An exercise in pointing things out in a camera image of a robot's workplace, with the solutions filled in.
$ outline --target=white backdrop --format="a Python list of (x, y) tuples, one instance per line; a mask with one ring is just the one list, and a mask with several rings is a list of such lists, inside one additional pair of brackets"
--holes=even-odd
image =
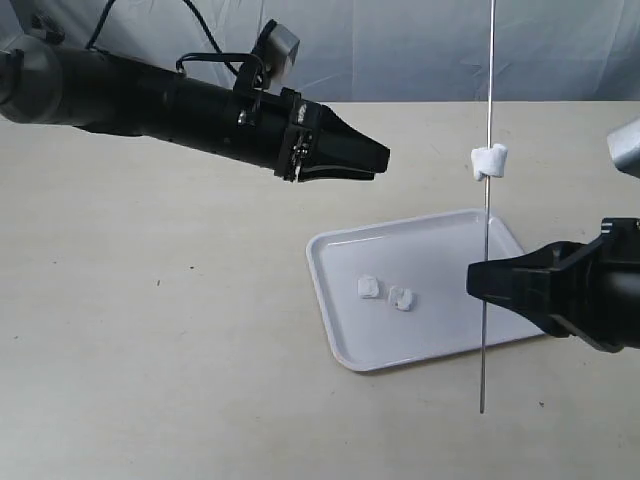
[[(105, 0), (40, 0), (86, 41)], [(227, 50), (269, 18), (302, 39), (289, 86), (316, 100), (473, 100), (486, 95), (489, 0), (195, 0)], [(640, 0), (498, 0), (496, 97), (640, 98)], [(118, 0), (100, 44), (171, 68), (208, 49), (180, 0)], [(230, 85), (223, 67), (197, 75)]]

